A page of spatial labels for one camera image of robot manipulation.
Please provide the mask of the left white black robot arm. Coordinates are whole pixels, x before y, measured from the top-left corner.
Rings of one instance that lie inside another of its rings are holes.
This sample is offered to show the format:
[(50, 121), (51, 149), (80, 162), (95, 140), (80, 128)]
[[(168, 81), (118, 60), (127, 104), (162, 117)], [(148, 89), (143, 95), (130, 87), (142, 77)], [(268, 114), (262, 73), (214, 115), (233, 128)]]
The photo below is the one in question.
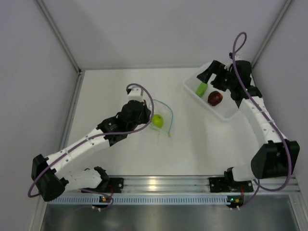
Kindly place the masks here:
[(102, 167), (77, 172), (75, 165), (126, 139), (129, 134), (139, 132), (139, 125), (149, 125), (150, 115), (145, 100), (130, 100), (120, 112), (103, 120), (79, 141), (47, 157), (41, 154), (34, 157), (31, 170), (33, 183), (28, 197), (41, 196), (49, 202), (67, 191), (108, 192), (110, 178)]

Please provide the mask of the green fake food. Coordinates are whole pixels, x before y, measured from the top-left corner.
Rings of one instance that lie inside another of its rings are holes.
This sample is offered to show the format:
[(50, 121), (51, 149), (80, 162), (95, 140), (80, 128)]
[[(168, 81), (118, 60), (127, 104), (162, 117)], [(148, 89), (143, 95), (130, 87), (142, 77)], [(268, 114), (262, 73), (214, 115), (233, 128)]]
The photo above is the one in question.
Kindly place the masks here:
[(208, 84), (201, 82), (195, 91), (196, 95), (199, 97), (203, 97), (203, 95), (207, 91), (207, 88), (208, 88)]

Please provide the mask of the clear zip top bag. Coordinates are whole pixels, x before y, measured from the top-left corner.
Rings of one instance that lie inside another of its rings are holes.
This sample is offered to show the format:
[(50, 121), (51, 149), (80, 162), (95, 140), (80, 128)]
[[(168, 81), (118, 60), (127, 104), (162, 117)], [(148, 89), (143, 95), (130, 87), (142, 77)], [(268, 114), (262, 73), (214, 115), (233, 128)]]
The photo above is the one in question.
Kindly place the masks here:
[(157, 99), (153, 99), (154, 109), (149, 105), (149, 110), (152, 111), (153, 118), (150, 123), (150, 128), (154, 129), (158, 132), (165, 133), (168, 137), (171, 137), (171, 132), (173, 130), (174, 124), (174, 113), (169, 105), (166, 103), (159, 101)]

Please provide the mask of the green fake apple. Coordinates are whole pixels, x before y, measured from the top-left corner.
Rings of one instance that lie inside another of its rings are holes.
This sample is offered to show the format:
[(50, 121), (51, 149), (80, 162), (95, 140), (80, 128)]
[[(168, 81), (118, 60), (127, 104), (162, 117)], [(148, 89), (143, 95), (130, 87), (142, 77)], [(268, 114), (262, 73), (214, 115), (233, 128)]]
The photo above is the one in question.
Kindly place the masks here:
[(154, 114), (152, 118), (152, 124), (157, 128), (162, 128), (164, 125), (163, 117), (159, 114)]

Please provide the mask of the red fake apple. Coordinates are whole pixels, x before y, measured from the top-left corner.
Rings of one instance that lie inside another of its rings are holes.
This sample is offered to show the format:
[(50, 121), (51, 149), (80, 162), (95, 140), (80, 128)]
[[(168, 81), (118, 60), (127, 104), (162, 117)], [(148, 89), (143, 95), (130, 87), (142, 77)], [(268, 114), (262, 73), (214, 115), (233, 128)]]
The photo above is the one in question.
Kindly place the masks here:
[(207, 103), (211, 106), (217, 106), (221, 103), (223, 95), (218, 91), (213, 91), (209, 94)]

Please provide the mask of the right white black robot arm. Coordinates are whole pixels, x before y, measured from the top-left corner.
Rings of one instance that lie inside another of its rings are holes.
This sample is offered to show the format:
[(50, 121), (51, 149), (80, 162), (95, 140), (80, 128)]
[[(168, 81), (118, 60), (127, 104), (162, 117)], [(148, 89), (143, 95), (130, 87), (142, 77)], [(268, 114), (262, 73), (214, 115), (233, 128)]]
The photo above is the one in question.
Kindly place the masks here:
[(252, 67), (249, 61), (237, 60), (224, 65), (214, 60), (197, 78), (210, 83), (220, 91), (229, 91), (232, 100), (248, 120), (259, 145), (251, 160), (227, 170), (230, 176), (224, 180), (225, 187), (236, 191), (243, 181), (287, 177), (293, 174), (299, 144), (288, 140), (278, 129), (267, 111), (262, 94), (252, 85)]

